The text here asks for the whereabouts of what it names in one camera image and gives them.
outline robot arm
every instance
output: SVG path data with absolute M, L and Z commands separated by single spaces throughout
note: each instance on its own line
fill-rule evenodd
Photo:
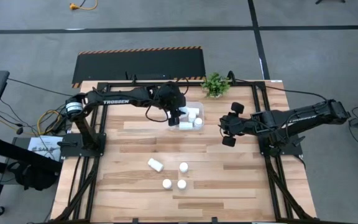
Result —
M 251 134 L 254 136 L 271 135 L 272 146 L 280 147 L 288 144 L 290 136 L 299 134 L 321 124 L 343 124 L 350 117 L 341 102 L 324 101 L 288 111 L 264 111 L 254 113 L 251 119 L 240 118 L 244 106 L 233 103 L 233 112 L 220 118 L 219 127 L 224 130 L 223 144 L 234 146 L 235 135 Z M 299 144 L 303 138 L 293 144 Z
M 76 143 L 77 140 L 72 140 L 68 136 L 67 139 L 63 139 L 65 143 L 62 143 L 62 146 L 82 148 L 89 151 L 100 149 L 104 145 L 103 139 L 105 137 L 102 133 L 95 133 L 85 118 L 98 106 L 124 104 L 144 108 L 155 106 L 165 112 L 169 111 L 171 117 L 167 118 L 168 125 L 174 126 L 179 124 L 179 116 L 181 115 L 179 107 L 186 106 L 186 98 L 174 82 L 164 83 L 160 87 L 137 87 L 130 91 L 101 92 L 93 90 L 87 93 L 79 93 L 66 100 L 66 110 L 68 119 L 74 122 L 80 130 L 82 141 L 81 144 Z
M 66 100 L 67 115 L 70 121 L 77 121 L 87 117 L 92 110 L 101 105 L 131 104 L 136 107 L 155 106 L 169 111 L 171 118 L 169 126 L 179 124 L 179 107 L 186 106 L 186 98 L 174 82 L 164 83 L 161 87 L 137 87 L 130 91 L 100 92 L 98 90 L 79 93 Z

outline white paper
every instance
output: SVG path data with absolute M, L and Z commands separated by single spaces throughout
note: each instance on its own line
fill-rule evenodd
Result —
M 42 140 L 39 137 L 31 138 L 28 150 L 59 161 L 60 146 L 57 145 L 57 142 L 62 141 L 63 137 L 41 136 L 41 138 Z

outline wooden tabletop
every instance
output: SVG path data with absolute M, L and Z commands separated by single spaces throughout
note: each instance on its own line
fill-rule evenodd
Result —
M 90 91 L 97 83 L 83 82 L 81 92 Z M 283 88 L 282 82 L 266 81 L 266 85 Z M 112 91 L 130 89 L 120 87 Z M 267 89 L 267 93 L 271 110 L 288 110 L 285 92 Z M 108 140 L 99 165 L 91 222 L 131 222 L 132 218 L 139 218 L 140 222 L 210 222 L 211 217 L 226 222 L 275 220 L 257 138 L 237 137 L 235 147 L 221 144 L 219 118 L 230 111 L 232 102 L 245 106 L 242 117 L 249 118 L 255 112 L 251 88 L 232 87 L 219 99 L 204 96 L 200 87 L 189 87 L 186 94 L 187 101 L 204 105 L 205 125 L 200 131 L 171 131 L 167 123 L 149 121 L 145 108 L 108 107 Z M 259 99 L 264 110 L 261 94 Z M 155 119 L 165 117 L 155 108 L 149 115 Z M 163 163 L 164 170 L 152 170 L 147 165 L 150 158 Z M 282 156 L 282 160 L 289 191 L 307 213 L 315 216 L 303 164 L 293 156 Z M 76 161 L 77 158 L 69 158 L 63 163 L 51 218 L 61 214 L 67 205 Z M 179 171 L 181 162 L 189 165 L 186 174 Z M 74 192 L 79 178 L 80 168 Z M 162 187 L 163 179 L 172 180 L 171 190 Z M 180 179 L 187 182 L 185 190 L 176 185 Z M 279 190 L 278 197 L 284 217 Z M 86 199 L 87 193 L 80 218 L 85 216 Z

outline gray carpet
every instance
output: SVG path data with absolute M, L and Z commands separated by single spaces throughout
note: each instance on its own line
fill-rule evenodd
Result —
M 251 25 L 247 1 L 240 0 L 100 0 L 94 11 L 71 12 L 72 1 L 0 0 L 0 29 Z M 324 0 L 318 6 L 314 0 L 254 2 L 261 26 L 358 25 L 356 0 L 346 4 Z M 93 4 L 87 0 L 86 6 Z M 358 30 L 265 31 L 261 35 L 271 79 L 282 79 L 288 89 L 334 98 L 348 110 L 358 106 Z M 78 92 L 70 88 L 78 52 L 184 45 L 203 47 L 207 73 L 233 70 L 239 78 L 262 78 L 252 31 L 0 35 L 0 70 L 9 70 L 11 78 L 73 94 Z M 287 96 L 292 108 L 319 100 Z M 12 82 L 2 98 L 31 124 L 65 100 Z M 9 112 L 4 105 L 0 110 Z M 10 142 L 14 136 L 0 124 L 2 140 Z M 306 171 L 318 216 L 358 223 L 358 144 L 346 125 L 321 126 L 305 136 Z M 42 222 L 55 189 L 5 187 L 0 205 L 7 212 L 0 223 Z

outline potted plant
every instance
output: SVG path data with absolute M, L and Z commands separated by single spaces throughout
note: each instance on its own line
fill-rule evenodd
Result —
M 214 72 L 201 84 L 201 87 L 204 91 L 208 91 L 206 96 L 219 98 L 230 88 L 230 85 L 228 78 L 224 78 L 219 73 Z

